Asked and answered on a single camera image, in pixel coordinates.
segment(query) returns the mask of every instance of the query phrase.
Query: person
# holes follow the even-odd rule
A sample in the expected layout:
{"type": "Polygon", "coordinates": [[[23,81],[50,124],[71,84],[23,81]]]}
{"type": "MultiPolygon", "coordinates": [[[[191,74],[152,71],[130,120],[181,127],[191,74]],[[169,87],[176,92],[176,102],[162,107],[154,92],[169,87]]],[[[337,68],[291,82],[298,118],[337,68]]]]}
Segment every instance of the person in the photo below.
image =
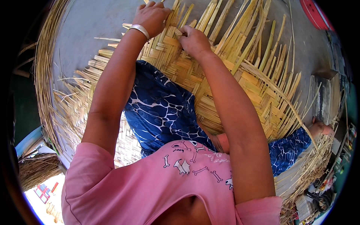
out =
{"type": "MultiPolygon", "coordinates": [[[[136,61],[170,11],[161,2],[139,6],[133,24],[140,26],[123,36],[96,85],[66,173],[65,224],[279,224],[273,176],[293,164],[309,136],[300,128],[268,145],[254,106],[207,37],[184,26],[179,41],[203,69],[224,126],[211,135],[196,120],[190,92],[136,61]],[[115,169],[123,111],[142,159],[115,169]]],[[[330,132],[313,123],[312,135],[330,132]]]]}

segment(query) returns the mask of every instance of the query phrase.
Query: gray floor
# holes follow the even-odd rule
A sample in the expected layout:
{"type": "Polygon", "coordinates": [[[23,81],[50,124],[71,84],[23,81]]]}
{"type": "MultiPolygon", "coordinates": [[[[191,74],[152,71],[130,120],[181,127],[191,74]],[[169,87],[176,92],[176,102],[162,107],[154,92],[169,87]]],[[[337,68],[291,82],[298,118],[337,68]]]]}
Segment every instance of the gray floor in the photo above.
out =
{"type": "MultiPolygon", "coordinates": [[[[185,0],[184,2],[186,2],[187,8],[191,3],[195,4],[189,21],[193,18],[199,19],[209,1],[210,0],[185,0]]],[[[164,5],[171,8],[173,2],[173,0],[165,0],[164,5]]],[[[224,0],[220,12],[226,2],[227,0],[224,0]]],[[[242,2],[243,0],[235,0],[220,31],[217,42],[221,39],[239,10],[239,8],[236,7],[241,6],[242,2]]],[[[94,37],[121,39],[121,32],[126,31],[126,29],[122,27],[122,23],[131,23],[136,7],[143,3],[143,0],[74,0],[69,14],[62,22],[54,51],[54,62],[57,65],[61,65],[64,75],[66,77],[72,77],[76,69],[82,70],[84,67],[87,67],[88,60],[93,59],[99,49],[113,50],[107,46],[109,41],[94,39],[94,37]]],[[[313,27],[301,8],[300,2],[291,0],[291,4],[295,36],[294,72],[298,73],[302,71],[297,93],[299,90],[302,90],[300,99],[304,99],[305,102],[308,95],[311,73],[319,68],[329,68],[328,52],[330,46],[325,32],[313,27]]],[[[288,0],[272,0],[268,14],[270,22],[266,23],[262,36],[263,53],[270,34],[271,21],[276,20],[274,45],[281,27],[283,14],[286,14],[287,17],[279,44],[289,44],[290,37],[292,36],[289,2],[288,0]]],[[[60,70],[55,65],[53,66],[53,72],[55,77],[60,76],[60,70]]],[[[55,81],[54,88],[60,91],[66,91],[59,81],[55,81]]],[[[311,118],[311,113],[308,113],[303,122],[307,125],[310,123],[311,118]]],[[[281,174],[278,180],[286,177],[292,171],[297,170],[301,163],[302,162],[297,163],[289,171],[281,174]]],[[[282,190],[286,190],[291,186],[293,181],[290,182],[288,179],[284,179],[283,182],[278,184],[277,193],[283,193],[282,190]]]]}

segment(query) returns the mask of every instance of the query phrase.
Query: blue patterned pants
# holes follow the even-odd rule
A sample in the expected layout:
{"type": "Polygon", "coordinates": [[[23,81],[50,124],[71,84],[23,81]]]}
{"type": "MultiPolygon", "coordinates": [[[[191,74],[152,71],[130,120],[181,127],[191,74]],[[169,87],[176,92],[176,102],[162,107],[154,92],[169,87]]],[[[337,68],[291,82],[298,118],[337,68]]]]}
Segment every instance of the blue patterned pants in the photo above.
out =
{"type": "MultiPolygon", "coordinates": [[[[193,140],[216,151],[196,121],[195,97],[145,61],[136,62],[136,77],[124,113],[141,145],[141,157],[174,140],[193,140]]],[[[303,128],[269,144],[274,176],[290,168],[311,143],[303,128]]]]}

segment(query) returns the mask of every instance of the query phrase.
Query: pink t-shirt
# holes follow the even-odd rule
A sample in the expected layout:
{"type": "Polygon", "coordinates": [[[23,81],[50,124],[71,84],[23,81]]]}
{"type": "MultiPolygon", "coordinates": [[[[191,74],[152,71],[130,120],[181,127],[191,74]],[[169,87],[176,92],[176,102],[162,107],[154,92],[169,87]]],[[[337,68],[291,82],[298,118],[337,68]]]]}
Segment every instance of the pink t-shirt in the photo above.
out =
{"type": "Polygon", "coordinates": [[[182,198],[196,195],[212,224],[279,224],[282,199],[235,205],[230,157],[195,141],[172,141],[114,169],[103,148],[81,143],[65,177],[65,224],[151,224],[182,198]]]}

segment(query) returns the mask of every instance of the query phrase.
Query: bracelet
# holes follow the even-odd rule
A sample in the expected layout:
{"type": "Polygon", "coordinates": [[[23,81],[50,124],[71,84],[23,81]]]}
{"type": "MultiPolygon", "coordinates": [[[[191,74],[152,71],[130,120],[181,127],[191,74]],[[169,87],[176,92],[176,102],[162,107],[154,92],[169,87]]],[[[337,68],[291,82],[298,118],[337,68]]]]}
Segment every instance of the bracelet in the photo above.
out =
{"type": "Polygon", "coordinates": [[[139,24],[133,24],[133,25],[129,28],[129,30],[132,29],[132,28],[141,31],[141,32],[146,36],[146,38],[148,39],[148,41],[150,41],[149,33],[147,32],[147,30],[146,30],[143,26],[141,26],[141,25],[139,25],[139,24]]]}

